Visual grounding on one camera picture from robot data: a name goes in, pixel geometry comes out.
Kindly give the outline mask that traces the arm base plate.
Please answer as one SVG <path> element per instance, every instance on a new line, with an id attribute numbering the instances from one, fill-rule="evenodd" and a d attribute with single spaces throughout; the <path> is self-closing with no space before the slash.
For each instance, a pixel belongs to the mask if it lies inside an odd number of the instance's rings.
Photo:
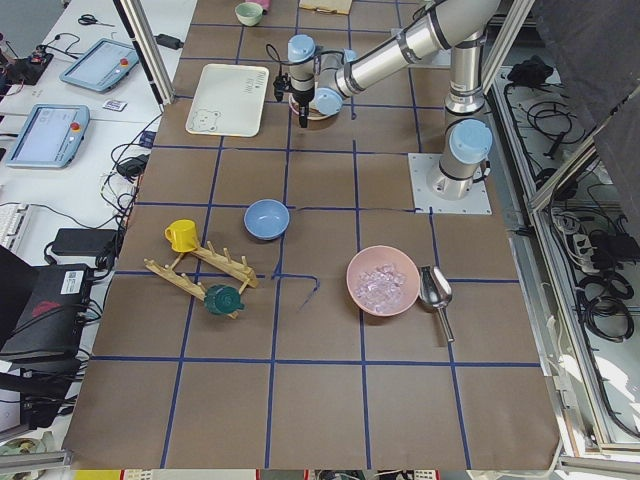
<path id="1" fill-rule="evenodd" d="M 409 153 L 414 209 L 418 213 L 491 215 L 486 184 L 476 171 L 471 179 L 454 180 L 440 170 L 441 154 Z"/>

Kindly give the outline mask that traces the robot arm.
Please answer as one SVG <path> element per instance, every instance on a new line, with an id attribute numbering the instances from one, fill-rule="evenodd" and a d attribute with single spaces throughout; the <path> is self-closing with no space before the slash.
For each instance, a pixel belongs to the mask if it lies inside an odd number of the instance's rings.
<path id="1" fill-rule="evenodd" d="M 406 27 L 362 56 L 331 50 L 305 34 L 291 37 L 287 59 L 279 64 L 274 96 L 291 95 L 301 127 L 311 108 L 324 116 L 339 113 L 350 97 L 439 51 L 450 52 L 449 91 L 444 101 L 445 148 L 426 175 L 438 197 L 456 201 L 470 191 L 488 158 L 493 137 L 478 114 L 485 98 L 481 60 L 485 29 L 499 7 L 496 1 L 437 1 Z"/>

